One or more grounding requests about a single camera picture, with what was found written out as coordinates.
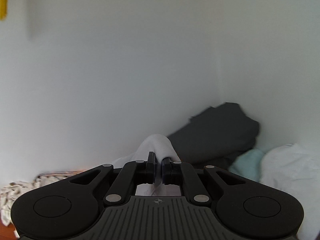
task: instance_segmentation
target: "black circular joint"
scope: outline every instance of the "black circular joint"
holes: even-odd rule
[[[48,196],[39,199],[33,209],[39,216],[54,218],[67,213],[71,209],[71,202],[65,197]]]
[[[281,210],[281,206],[276,200],[262,196],[247,199],[243,207],[249,214],[260,218],[273,217]]]

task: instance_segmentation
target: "ribbed gray surface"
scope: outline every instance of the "ribbed gray surface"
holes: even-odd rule
[[[88,231],[70,240],[244,240],[224,228],[206,207],[185,197],[132,196],[107,208]]]

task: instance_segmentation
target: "dark gray cloth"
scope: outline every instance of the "dark gray cloth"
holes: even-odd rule
[[[168,138],[182,161],[199,165],[219,161],[216,166],[227,169],[255,145],[258,133],[259,123],[247,117],[238,104],[224,103],[192,117]]]

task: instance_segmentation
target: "crosshair symbol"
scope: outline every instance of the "crosshair symbol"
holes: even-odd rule
[[[161,200],[160,198],[157,198],[156,200],[153,201],[154,203],[157,203],[158,205],[161,204],[162,202],[164,202],[163,200]]]

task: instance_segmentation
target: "beige patterned cloth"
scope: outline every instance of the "beige patterned cloth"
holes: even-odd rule
[[[0,213],[1,221],[5,226],[8,226],[11,221],[11,207],[14,201],[23,195],[24,193],[43,187],[45,185],[57,182],[59,180],[71,177],[83,171],[60,171],[43,173],[36,176],[33,182],[12,182],[7,186],[4,186],[0,190]]]

